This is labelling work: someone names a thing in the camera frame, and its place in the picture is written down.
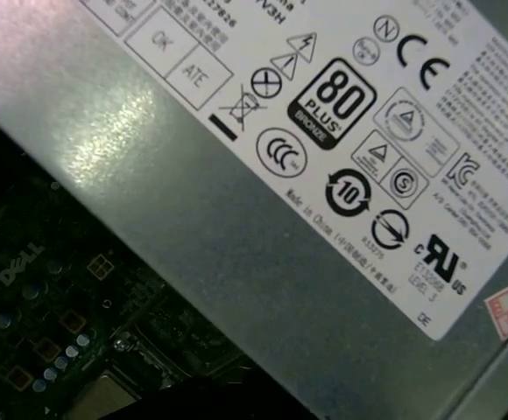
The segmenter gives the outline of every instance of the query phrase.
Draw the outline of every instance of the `black bar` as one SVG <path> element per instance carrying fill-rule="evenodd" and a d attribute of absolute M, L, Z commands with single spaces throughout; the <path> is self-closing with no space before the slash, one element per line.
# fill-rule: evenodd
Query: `black bar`
<path fill-rule="evenodd" d="M 211 121 L 220 131 L 222 131 L 223 134 L 227 136 L 231 142 L 236 140 L 236 134 L 233 132 L 233 130 L 227 127 L 227 125 L 221 121 L 217 115 L 211 114 L 209 121 Z"/>

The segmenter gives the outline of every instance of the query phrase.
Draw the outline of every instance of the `capacitor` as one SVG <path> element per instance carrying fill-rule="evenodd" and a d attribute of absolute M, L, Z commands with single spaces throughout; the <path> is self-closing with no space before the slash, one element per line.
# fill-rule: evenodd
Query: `capacitor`
<path fill-rule="evenodd" d="M 15 322 L 18 322 L 21 316 L 21 311 L 18 308 L 2 307 L 0 309 L 0 330 L 6 330 Z"/>
<path fill-rule="evenodd" d="M 49 367 L 44 371 L 44 379 L 47 381 L 53 382 L 58 377 L 58 372 L 52 367 Z"/>
<path fill-rule="evenodd" d="M 26 300 L 34 300 L 40 294 L 40 288 L 38 284 L 28 283 L 23 286 L 23 298 Z"/>
<path fill-rule="evenodd" d="M 8 312 L 0 312 L 0 330 L 6 330 L 12 325 L 12 316 Z"/>
<path fill-rule="evenodd" d="M 79 349 L 76 346 L 67 346 L 65 354 L 71 359 L 74 359 L 79 355 Z"/>
<path fill-rule="evenodd" d="M 69 364 L 69 361 L 63 357 L 63 356 L 60 356 L 58 357 L 55 362 L 53 363 L 53 365 L 58 368 L 59 370 L 65 370 L 67 369 L 67 365 Z"/>
<path fill-rule="evenodd" d="M 47 293 L 47 283 L 27 283 L 23 286 L 23 298 L 26 300 L 34 300 L 40 294 L 45 295 Z"/>
<path fill-rule="evenodd" d="M 90 344 L 90 338 L 87 334 L 79 334 L 76 341 L 77 344 L 81 347 L 86 347 Z"/>
<path fill-rule="evenodd" d="M 44 392 L 46 390 L 46 381 L 43 379 L 37 379 L 32 384 L 32 389 L 34 392 Z"/>
<path fill-rule="evenodd" d="M 58 259 L 49 260 L 46 263 L 48 273 L 57 276 L 63 270 L 63 263 Z"/>

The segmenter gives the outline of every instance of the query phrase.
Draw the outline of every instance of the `ccc mark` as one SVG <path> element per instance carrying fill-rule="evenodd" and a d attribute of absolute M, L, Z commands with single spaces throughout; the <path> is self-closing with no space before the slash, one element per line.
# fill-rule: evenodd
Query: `ccc mark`
<path fill-rule="evenodd" d="M 281 178 L 295 178 L 307 168 L 307 151 L 286 129 L 262 131 L 256 143 L 258 159 L 269 172 Z"/>

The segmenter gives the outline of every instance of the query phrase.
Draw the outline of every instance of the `chip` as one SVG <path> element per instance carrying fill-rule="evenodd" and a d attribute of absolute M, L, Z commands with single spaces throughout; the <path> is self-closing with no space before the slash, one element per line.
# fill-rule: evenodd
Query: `chip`
<path fill-rule="evenodd" d="M 134 403 L 136 398 L 105 372 L 82 390 L 66 420 L 96 420 Z"/>
<path fill-rule="evenodd" d="M 114 264 L 106 259 L 102 254 L 95 257 L 87 266 L 87 270 L 93 273 L 99 280 L 103 280 L 114 269 Z"/>
<path fill-rule="evenodd" d="M 73 309 L 70 309 L 60 318 L 60 324 L 65 326 L 69 332 L 77 334 L 87 324 L 87 320 Z"/>
<path fill-rule="evenodd" d="M 17 391 L 24 391 L 34 381 L 31 374 L 26 372 L 20 366 L 15 366 L 7 375 L 7 382 Z"/>
<path fill-rule="evenodd" d="M 60 354 L 61 347 L 48 338 L 43 338 L 35 347 L 34 353 L 40 356 L 44 361 L 54 361 Z"/>

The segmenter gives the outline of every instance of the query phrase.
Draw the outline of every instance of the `circular logo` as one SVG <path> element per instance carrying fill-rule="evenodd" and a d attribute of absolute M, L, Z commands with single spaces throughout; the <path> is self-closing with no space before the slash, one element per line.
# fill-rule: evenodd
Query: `circular logo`
<path fill-rule="evenodd" d="M 397 197 L 407 199 L 418 191 L 418 174 L 409 168 L 398 169 L 391 178 L 391 190 Z"/>
<path fill-rule="evenodd" d="M 252 91 L 263 99 L 275 98 L 281 93 L 283 81 L 274 69 L 269 67 L 259 68 L 250 79 Z"/>
<path fill-rule="evenodd" d="M 372 38 L 360 38 L 353 45 L 353 57 L 363 66 L 372 66 L 380 58 L 380 47 Z"/>
<path fill-rule="evenodd" d="M 295 178 L 307 168 L 305 146 L 286 129 L 267 129 L 258 136 L 256 152 L 262 165 L 281 178 Z"/>
<path fill-rule="evenodd" d="M 367 178 L 353 169 L 342 169 L 328 176 L 326 201 L 336 214 L 355 217 L 369 210 L 370 184 Z"/>
<path fill-rule="evenodd" d="M 400 34 L 400 24 L 394 17 L 383 15 L 375 21 L 373 31 L 379 41 L 392 42 Z"/>
<path fill-rule="evenodd" d="M 404 245 L 408 239 L 410 225 L 398 210 L 384 210 L 375 217 L 370 232 L 379 247 L 394 250 Z"/>
<path fill-rule="evenodd" d="M 394 102 L 386 111 L 385 118 L 388 131 L 405 142 L 421 136 L 426 124 L 421 108 L 406 99 Z"/>

